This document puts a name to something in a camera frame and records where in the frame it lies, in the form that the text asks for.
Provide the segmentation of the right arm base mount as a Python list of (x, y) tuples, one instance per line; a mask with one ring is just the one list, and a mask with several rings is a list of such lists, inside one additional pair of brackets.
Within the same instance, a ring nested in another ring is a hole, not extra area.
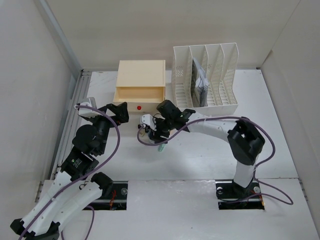
[(264, 210), (261, 188), (253, 180), (247, 188), (234, 183), (231, 179), (215, 181), (219, 210)]

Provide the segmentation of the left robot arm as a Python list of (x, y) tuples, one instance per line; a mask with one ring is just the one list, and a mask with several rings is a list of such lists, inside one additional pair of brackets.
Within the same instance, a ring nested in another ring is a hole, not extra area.
[(21, 240), (57, 240), (73, 216), (94, 200), (111, 195), (114, 182), (98, 172), (102, 164), (96, 157), (104, 154), (110, 129), (119, 133), (119, 126), (129, 121), (128, 104), (97, 108), (95, 100), (88, 98), (75, 109), (88, 123), (77, 129), (71, 152), (47, 193), (27, 215), (11, 223)]

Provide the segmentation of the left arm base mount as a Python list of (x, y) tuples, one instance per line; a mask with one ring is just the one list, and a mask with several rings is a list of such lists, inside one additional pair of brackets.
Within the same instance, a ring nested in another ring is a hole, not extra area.
[(129, 183), (110, 180), (102, 183), (103, 193), (89, 205), (96, 211), (123, 211), (127, 209)]

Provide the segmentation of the green highlighter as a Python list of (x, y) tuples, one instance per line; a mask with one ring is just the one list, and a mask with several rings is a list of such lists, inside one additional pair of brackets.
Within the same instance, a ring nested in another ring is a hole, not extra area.
[(162, 152), (162, 151), (164, 150), (165, 146), (166, 146), (166, 144), (163, 143), (163, 144), (161, 144), (161, 145), (158, 146), (158, 149), (157, 149), (157, 150), (158, 150), (159, 152)]

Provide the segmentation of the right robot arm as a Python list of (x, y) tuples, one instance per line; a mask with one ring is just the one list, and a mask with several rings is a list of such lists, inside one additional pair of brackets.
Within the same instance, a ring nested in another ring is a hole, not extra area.
[(243, 117), (229, 120), (209, 117), (189, 108), (180, 110), (170, 100), (160, 103), (157, 111), (160, 117), (145, 114), (140, 119), (147, 127), (151, 143), (164, 142), (172, 130), (202, 134), (226, 142), (236, 160), (232, 196), (240, 199), (248, 195), (257, 158), (265, 145), (264, 137), (251, 121)]

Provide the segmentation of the cream drawer cabinet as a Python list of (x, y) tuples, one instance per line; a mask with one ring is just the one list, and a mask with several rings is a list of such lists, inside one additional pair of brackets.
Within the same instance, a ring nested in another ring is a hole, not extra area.
[(165, 100), (165, 60), (121, 60), (118, 65), (113, 102), (127, 102), (127, 110), (152, 113)]

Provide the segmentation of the blue round tape dispenser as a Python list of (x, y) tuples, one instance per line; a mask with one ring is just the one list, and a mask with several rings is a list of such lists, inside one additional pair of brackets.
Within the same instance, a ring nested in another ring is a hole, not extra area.
[(154, 136), (152, 134), (149, 134), (148, 138), (149, 138), (149, 143), (150, 144), (154, 145), (156, 143), (155, 140), (154, 140)]

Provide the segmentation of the Canon guide booklet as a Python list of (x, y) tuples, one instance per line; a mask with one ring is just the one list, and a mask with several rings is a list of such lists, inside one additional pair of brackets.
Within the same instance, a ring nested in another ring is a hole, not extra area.
[(190, 94), (193, 107), (207, 107), (207, 97), (209, 90), (209, 80), (206, 71), (199, 61), (192, 58)]

